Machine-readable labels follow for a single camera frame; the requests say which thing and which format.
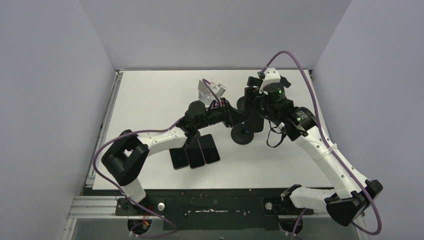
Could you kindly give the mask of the purple phone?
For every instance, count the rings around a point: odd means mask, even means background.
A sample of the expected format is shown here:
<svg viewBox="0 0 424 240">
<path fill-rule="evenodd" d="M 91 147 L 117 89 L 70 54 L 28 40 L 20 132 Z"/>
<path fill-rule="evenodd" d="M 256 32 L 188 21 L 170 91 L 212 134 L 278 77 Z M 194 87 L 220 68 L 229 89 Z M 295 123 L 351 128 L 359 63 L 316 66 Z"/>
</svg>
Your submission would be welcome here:
<svg viewBox="0 0 424 240">
<path fill-rule="evenodd" d="M 198 140 L 194 140 L 192 143 L 185 147 L 185 153 L 188 160 L 189 167 L 196 169 L 203 167 L 205 163 L 204 155 Z"/>
</svg>

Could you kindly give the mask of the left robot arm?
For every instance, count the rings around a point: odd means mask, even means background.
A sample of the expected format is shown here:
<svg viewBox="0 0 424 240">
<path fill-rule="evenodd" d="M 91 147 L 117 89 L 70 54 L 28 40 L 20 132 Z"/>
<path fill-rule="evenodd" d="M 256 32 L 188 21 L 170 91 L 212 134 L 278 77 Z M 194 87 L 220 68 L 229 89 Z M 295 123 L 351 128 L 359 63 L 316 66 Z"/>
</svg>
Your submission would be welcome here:
<svg viewBox="0 0 424 240">
<path fill-rule="evenodd" d="M 194 101 L 184 116 L 172 126 L 162 130 L 126 130 L 105 144 L 108 149 L 101 163 L 112 175 L 110 180 L 129 198 L 128 208 L 136 215 L 147 211 L 146 192 L 139 180 L 142 167 L 149 156 L 185 147 L 200 137 L 200 129 L 222 123 L 227 128 L 235 127 L 250 117 L 231 106 L 226 99 L 221 105 L 207 108 L 201 101 Z"/>
</svg>

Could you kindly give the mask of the silver phone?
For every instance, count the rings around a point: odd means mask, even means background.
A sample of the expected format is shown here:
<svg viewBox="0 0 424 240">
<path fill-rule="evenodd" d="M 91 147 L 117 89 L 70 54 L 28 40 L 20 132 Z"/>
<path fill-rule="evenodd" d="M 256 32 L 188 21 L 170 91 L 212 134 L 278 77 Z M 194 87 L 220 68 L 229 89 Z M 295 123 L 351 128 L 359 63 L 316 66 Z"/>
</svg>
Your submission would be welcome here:
<svg viewBox="0 0 424 240">
<path fill-rule="evenodd" d="M 217 146 L 211 134 L 201 136 L 198 141 L 206 164 L 213 164 L 221 160 Z"/>
</svg>

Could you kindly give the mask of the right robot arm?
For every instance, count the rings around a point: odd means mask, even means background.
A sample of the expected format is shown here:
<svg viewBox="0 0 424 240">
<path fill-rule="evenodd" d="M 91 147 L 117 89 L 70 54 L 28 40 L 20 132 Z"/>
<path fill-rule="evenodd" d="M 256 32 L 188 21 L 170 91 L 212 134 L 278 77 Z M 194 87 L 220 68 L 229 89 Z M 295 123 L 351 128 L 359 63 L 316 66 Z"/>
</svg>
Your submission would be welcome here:
<svg viewBox="0 0 424 240">
<path fill-rule="evenodd" d="M 326 212 L 342 226 L 348 226 L 383 190 L 377 180 L 358 172 L 317 125 L 306 107 L 294 106 L 285 95 L 284 85 L 265 85 L 253 100 L 255 111 L 278 125 L 284 137 L 303 149 L 332 184 L 331 189 L 315 189 L 295 184 L 283 192 L 282 209 L 289 214 L 298 209 Z"/>
</svg>

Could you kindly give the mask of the black tall phone stand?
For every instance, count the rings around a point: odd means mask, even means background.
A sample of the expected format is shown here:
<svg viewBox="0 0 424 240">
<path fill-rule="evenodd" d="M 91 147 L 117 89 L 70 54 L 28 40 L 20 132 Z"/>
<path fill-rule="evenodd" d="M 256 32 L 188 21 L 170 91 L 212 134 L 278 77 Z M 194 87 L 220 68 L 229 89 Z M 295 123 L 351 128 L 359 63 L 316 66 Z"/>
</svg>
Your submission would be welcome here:
<svg viewBox="0 0 424 240">
<path fill-rule="evenodd" d="M 251 123 L 249 121 L 234 126 L 230 132 L 231 139 L 239 145 L 247 145 L 254 139 Z"/>
</svg>

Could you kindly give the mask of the black phone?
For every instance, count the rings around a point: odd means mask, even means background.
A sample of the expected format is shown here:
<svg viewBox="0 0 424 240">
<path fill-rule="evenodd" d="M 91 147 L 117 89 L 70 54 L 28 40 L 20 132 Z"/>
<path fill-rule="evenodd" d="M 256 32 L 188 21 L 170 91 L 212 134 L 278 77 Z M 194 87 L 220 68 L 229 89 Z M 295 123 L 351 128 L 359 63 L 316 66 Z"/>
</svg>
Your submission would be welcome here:
<svg viewBox="0 0 424 240">
<path fill-rule="evenodd" d="M 263 118 L 261 118 L 259 115 L 256 114 L 254 107 L 253 107 L 253 102 L 250 106 L 248 106 L 247 104 L 244 105 L 244 113 L 246 113 L 248 115 L 247 121 L 249 121 L 250 124 L 251 124 L 251 130 L 254 133 L 262 132 L 263 129 L 264 129 L 264 120 L 263 120 Z"/>
<path fill-rule="evenodd" d="M 174 170 L 179 170 L 189 166 L 189 161 L 184 147 L 169 149 L 169 153 Z"/>
</svg>

